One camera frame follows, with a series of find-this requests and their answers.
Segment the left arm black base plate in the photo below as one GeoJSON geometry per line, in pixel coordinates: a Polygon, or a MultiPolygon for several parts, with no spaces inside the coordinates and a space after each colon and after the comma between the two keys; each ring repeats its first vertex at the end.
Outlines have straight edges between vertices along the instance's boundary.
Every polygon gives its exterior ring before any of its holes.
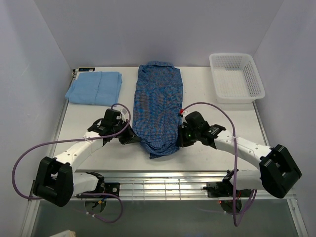
{"type": "Polygon", "coordinates": [[[98,195],[97,193],[106,193],[119,197],[120,183],[118,182],[106,182],[102,184],[98,189],[94,191],[86,192],[85,194],[76,195],[77,198],[112,198],[112,196],[98,195]]]}

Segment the blue checked long sleeve shirt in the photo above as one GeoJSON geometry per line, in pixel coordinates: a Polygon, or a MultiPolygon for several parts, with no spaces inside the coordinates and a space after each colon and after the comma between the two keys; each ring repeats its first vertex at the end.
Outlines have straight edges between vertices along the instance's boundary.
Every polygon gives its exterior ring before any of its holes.
{"type": "Polygon", "coordinates": [[[150,61],[140,65],[134,94],[132,128],[150,158],[171,155],[176,145],[178,116],[183,102],[180,69],[171,63],[150,61]]]}

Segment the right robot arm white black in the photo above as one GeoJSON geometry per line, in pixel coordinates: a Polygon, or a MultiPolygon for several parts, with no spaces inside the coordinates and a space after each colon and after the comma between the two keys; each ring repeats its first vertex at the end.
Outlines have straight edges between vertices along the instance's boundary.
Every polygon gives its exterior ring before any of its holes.
{"type": "Polygon", "coordinates": [[[206,186],[210,197],[248,197],[252,190],[264,190],[283,198],[302,177],[302,172],[283,145],[259,145],[243,138],[234,138],[225,127],[209,125],[199,112],[188,114],[178,127],[178,147],[195,142],[221,150],[250,163],[255,170],[228,170],[221,182],[206,186]]]}

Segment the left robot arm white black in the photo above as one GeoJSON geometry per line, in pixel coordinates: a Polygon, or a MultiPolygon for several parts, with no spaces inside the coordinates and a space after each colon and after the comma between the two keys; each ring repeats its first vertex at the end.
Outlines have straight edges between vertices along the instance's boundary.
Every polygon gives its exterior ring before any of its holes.
{"type": "Polygon", "coordinates": [[[122,145],[141,140],[121,111],[107,109],[104,117],[88,128],[83,140],[53,158],[44,157],[40,161],[33,194],[59,207],[74,196],[100,197],[106,189],[104,177],[97,172],[76,173],[76,170],[112,139],[118,139],[122,145]]]}

